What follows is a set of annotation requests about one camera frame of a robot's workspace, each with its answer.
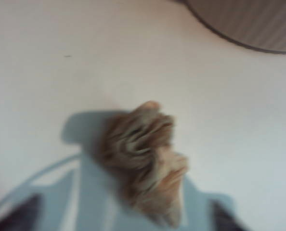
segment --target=gray object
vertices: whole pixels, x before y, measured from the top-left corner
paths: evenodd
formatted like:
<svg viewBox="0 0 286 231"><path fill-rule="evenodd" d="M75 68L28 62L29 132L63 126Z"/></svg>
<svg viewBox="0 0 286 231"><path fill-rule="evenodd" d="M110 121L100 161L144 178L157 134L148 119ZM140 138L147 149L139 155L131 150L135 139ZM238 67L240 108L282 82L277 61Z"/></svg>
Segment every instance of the gray object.
<svg viewBox="0 0 286 231"><path fill-rule="evenodd" d="M286 0L187 0L196 17L244 47L286 53Z"/></svg>

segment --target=dark object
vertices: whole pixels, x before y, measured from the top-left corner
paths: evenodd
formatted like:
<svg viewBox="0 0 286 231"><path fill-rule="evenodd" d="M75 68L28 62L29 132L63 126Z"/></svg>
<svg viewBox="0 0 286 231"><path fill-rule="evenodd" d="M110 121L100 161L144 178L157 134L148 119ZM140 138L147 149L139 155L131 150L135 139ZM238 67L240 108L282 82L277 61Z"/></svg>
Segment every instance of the dark object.
<svg viewBox="0 0 286 231"><path fill-rule="evenodd" d="M33 195L0 221L0 231L32 231L41 210L41 196Z"/></svg>
<svg viewBox="0 0 286 231"><path fill-rule="evenodd" d="M216 231L246 231L217 201L212 202L212 216Z"/></svg>
<svg viewBox="0 0 286 231"><path fill-rule="evenodd" d="M186 0L208 29L237 45L286 54L286 0Z"/></svg>

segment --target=white table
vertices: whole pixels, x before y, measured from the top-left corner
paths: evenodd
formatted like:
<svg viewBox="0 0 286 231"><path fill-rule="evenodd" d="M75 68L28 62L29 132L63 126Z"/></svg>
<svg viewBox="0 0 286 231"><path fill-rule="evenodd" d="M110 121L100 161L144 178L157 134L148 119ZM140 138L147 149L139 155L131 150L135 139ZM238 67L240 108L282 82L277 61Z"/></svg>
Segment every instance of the white table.
<svg viewBox="0 0 286 231"><path fill-rule="evenodd" d="M85 155L105 111L176 116L190 158L180 230L206 198L250 230L286 231L286 55L233 45L173 0L0 0L0 218L33 192L39 230L158 230Z"/></svg>

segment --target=white surface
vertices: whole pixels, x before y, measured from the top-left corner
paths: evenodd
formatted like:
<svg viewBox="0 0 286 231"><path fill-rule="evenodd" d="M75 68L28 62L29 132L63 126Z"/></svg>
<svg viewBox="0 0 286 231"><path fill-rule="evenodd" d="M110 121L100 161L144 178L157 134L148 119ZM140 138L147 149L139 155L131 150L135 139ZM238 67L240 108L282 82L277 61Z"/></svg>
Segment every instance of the white surface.
<svg viewBox="0 0 286 231"><path fill-rule="evenodd" d="M251 230L286 231L286 55L235 46L172 0L0 0L0 200L80 152L61 139L70 116L149 99L176 116L176 150L201 191L231 197ZM76 174L59 230L76 229ZM119 205L103 197L93 230L118 230L107 220Z"/></svg>

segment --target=dark curved edge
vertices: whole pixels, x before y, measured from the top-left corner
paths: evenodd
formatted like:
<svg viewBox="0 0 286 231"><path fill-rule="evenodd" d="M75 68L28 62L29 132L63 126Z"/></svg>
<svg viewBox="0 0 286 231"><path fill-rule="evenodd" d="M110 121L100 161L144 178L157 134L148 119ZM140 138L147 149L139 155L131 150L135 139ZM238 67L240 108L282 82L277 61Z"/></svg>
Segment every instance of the dark curved edge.
<svg viewBox="0 0 286 231"><path fill-rule="evenodd" d="M262 49L262 48L258 48L258 47L252 47L250 45L244 44L242 42L239 42L233 38L230 38L228 36L226 36L225 34L221 33L220 31L216 30L215 28L213 28L210 24L208 24L193 8L193 6L190 4L189 0L184 0L185 5L188 7L188 9L192 12L192 14L198 19L198 21L200 23L202 23L207 29L211 30L213 33L215 33L216 35L218 35L219 37L221 37L222 39L225 39L235 45L247 48L247 49L251 49L254 51L260 51L260 52L264 52L264 53L271 53L271 54L286 54L286 51L273 51L273 50L266 50L266 49Z"/></svg>

